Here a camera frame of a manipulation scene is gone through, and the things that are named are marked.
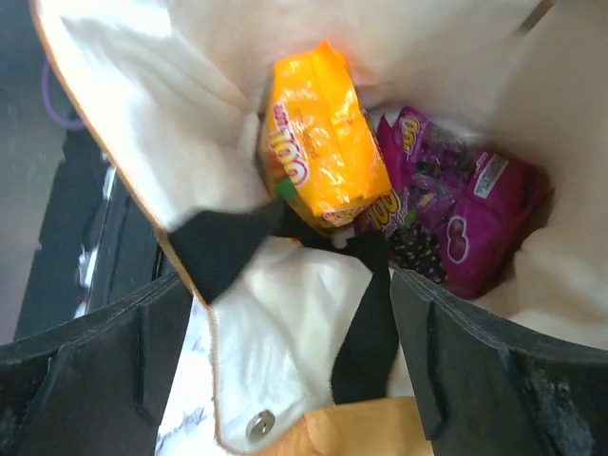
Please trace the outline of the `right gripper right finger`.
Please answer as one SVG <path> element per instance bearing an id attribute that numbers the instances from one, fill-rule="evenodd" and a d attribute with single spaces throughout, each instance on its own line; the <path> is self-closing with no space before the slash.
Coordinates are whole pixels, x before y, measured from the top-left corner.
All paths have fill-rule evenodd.
<path id="1" fill-rule="evenodd" d="M 390 297 L 437 455 L 603 455 L 607 354 L 499 317 L 412 271 Z"/>

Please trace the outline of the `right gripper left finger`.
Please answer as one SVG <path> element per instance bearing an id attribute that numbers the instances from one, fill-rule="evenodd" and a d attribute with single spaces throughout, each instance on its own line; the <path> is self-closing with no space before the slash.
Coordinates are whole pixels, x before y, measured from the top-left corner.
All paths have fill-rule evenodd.
<path id="1" fill-rule="evenodd" d="M 2 346 L 2 454 L 153 454 L 191 304 L 171 273 Z"/>

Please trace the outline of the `purple grape candy packet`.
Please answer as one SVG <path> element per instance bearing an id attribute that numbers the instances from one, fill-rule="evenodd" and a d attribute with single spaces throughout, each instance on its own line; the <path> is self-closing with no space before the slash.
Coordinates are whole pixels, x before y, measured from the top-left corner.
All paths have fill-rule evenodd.
<path id="1" fill-rule="evenodd" d="M 488 288 L 544 200 L 537 167 L 485 149 L 407 106 L 382 115 L 376 138 L 390 192 L 354 223 L 378 231 L 394 269 L 412 270 L 455 295 Z"/>

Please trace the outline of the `yellow Trader Joe's tote bag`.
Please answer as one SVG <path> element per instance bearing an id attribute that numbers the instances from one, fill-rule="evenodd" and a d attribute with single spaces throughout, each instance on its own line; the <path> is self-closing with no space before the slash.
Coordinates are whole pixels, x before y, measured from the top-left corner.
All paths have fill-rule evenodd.
<path id="1" fill-rule="evenodd" d="M 436 285 L 607 354 L 605 2 L 31 10 L 67 94 L 194 296 L 169 402 L 213 414 L 164 436 L 161 454 L 437 455 L 390 297 L 393 275 L 412 270 L 391 267 L 383 233 L 356 234 L 357 218 L 317 232 L 259 174 L 274 65 L 324 42 L 345 57 L 375 138 L 382 115 L 410 106 L 547 178 L 486 290 L 464 299 Z"/>

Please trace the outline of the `orange candy packet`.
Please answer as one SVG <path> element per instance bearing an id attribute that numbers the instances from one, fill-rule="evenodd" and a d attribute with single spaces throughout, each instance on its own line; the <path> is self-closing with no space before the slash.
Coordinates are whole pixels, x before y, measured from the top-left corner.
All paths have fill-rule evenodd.
<path id="1" fill-rule="evenodd" d="M 270 195 L 323 235 L 390 192 L 350 67 L 329 43 L 275 63 L 257 161 Z"/>

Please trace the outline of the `black mounting rail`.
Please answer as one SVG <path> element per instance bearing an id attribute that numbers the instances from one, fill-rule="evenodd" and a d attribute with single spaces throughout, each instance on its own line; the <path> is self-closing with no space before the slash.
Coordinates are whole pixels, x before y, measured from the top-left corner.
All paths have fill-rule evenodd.
<path id="1" fill-rule="evenodd" d="M 69 131 L 15 338 L 93 313 L 171 272 L 153 229 L 85 130 Z"/>

